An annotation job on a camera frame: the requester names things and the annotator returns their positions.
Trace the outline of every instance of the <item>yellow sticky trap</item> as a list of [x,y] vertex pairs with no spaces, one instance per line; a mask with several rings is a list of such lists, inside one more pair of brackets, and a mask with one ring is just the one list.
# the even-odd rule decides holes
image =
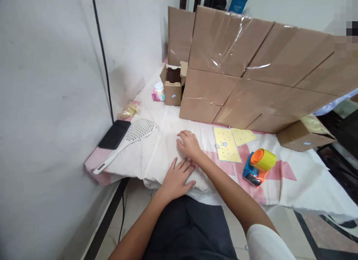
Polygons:
[[231,128],[231,131],[232,135],[234,136],[236,146],[242,146],[251,141],[257,140],[257,136],[250,130]]
[[219,160],[242,163],[231,129],[214,127],[214,135]]

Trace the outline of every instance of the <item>hand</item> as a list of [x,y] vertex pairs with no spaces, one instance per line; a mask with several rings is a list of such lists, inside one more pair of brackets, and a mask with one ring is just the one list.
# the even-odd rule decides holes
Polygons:
[[204,153],[199,146],[196,135],[192,134],[191,131],[184,130],[181,131],[177,136],[183,140],[183,144],[179,139],[176,140],[179,151],[197,163],[199,158]]
[[178,158],[175,158],[173,160],[172,165],[164,178],[162,186],[156,192],[156,195],[161,195],[167,203],[185,195],[196,183],[196,181],[190,181],[187,185],[185,185],[185,181],[195,170],[192,162],[187,159],[183,159],[175,167],[177,159]]

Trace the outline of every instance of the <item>smartphone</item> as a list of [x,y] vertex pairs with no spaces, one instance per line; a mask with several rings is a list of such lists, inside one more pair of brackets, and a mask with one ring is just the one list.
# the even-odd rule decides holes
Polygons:
[[98,144],[99,148],[115,150],[128,131],[129,121],[117,120]]

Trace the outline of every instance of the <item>small bottle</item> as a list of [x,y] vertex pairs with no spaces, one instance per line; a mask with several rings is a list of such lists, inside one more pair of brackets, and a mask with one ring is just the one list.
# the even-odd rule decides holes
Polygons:
[[162,82],[157,82],[154,85],[154,89],[152,92],[152,99],[155,101],[164,101],[165,95],[164,95],[164,86]]

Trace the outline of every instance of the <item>black cable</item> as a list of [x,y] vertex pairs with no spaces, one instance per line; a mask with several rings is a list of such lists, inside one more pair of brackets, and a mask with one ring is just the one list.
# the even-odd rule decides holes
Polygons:
[[125,209],[124,209],[124,189],[122,191],[122,204],[123,204],[123,210],[122,210],[122,225],[120,226],[120,232],[119,232],[119,238],[118,238],[118,243],[120,242],[120,236],[122,234],[122,228],[123,228],[123,223],[124,223],[124,214],[125,214]]
[[105,54],[104,54],[104,47],[103,47],[103,41],[102,41],[101,29],[100,29],[100,22],[98,21],[97,8],[96,8],[96,0],[92,0],[92,2],[93,2],[94,15],[96,16],[98,37],[99,37],[100,43],[101,43],[103,63],[104,63],[104,70],[106,71],[109,106],[110,106],[110,108],[111,108],[111,119],[112,119],[112,123],[114,124],[114,120],[113,120],[113,109],[112,109],[112,100],[111,100],[111,92],[110,92],[110,90],[109,90],[109,78],[108,78],[108,70],[107,70],[106,56],[105,56]]

